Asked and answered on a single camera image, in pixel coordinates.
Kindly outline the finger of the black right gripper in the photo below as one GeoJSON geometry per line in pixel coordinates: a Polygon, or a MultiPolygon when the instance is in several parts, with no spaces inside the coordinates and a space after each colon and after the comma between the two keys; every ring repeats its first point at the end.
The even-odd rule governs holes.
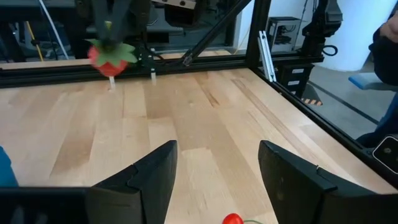
{"type": "Polygon", "coordinates": [[[109,42],[109,30],[106,27],[106,19],[109,16],[107,0],[92,0],[91,3],[97,36],[99,40],[109,42]]]}
{"type": "Polygon", "coordinates": [[[110,39],[114,42],[121,42],[123,40],[122,37],[122,29],[123,29],[123,20],[129,10],[129,5],[131,0],[115,0],[112,9],[111,15],[111,30],[110,30],[110,39]]]}

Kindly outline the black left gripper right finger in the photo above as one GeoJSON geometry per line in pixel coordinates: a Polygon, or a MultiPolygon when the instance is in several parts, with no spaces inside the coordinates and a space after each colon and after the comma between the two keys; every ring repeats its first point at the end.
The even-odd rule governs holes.
{"type": "Polygon", "coordinates": [[[258,161],[262,181],[279,223],[341,223],[326,195],[338,189],[336,175],[294,153],[262,140],[258,161]]]}

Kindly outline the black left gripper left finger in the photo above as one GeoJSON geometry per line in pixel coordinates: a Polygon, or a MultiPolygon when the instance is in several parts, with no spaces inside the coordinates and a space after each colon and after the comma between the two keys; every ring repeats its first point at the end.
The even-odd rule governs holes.
{"type": "Polygon", "coordinates": [[[177,141],[169,140],[120,172],[92,186],[89,223],[164,223],[177,170],[177,141]]]}

